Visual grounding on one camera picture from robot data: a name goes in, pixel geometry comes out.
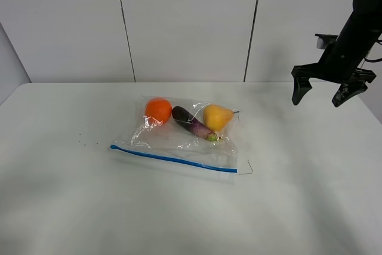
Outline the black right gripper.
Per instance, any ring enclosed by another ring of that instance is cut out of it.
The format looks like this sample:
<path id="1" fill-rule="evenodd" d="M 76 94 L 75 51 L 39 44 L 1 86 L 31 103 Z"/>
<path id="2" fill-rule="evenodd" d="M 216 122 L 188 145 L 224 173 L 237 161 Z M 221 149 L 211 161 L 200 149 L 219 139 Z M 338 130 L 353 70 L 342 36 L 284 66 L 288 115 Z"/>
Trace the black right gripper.
<path id="1" fill-rule="evenodd" d="M 293 105 L 297 106 L 312 89 L 310 78 L 341 84 L 332 98 L 335 107 L 364 93 L 368 89 L 365 81 L 371 83 L 376 75 L 358 66 L 376 42 L 376 39 L 367 40 L 358 36 L 338 36 L 334 44 L 326 47 L 317 63 L 294 66 Z"/>

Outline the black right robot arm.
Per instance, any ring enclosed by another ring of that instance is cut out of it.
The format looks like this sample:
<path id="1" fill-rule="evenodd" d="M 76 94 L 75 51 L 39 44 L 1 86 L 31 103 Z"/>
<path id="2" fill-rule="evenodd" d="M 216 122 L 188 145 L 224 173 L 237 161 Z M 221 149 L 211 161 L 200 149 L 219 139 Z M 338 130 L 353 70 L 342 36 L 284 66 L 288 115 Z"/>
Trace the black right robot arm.
<path id="1" fill-rule="evenodd" d="M 361 61 L 378 63 L 381 59 L 367 59 L 368 53 L 381 39 L 381 0 L 353 0 L 353 11 L 339 35 L 317 34 L 318 48 L 324 52 L 317 63 L 294 66 L 292 102 L 298 105 L 312 89 L 310 79 L 340 84 L 332 103 L 341 106 L 347 100 L 365 92 L 376 74 L 359 68 Z"/>

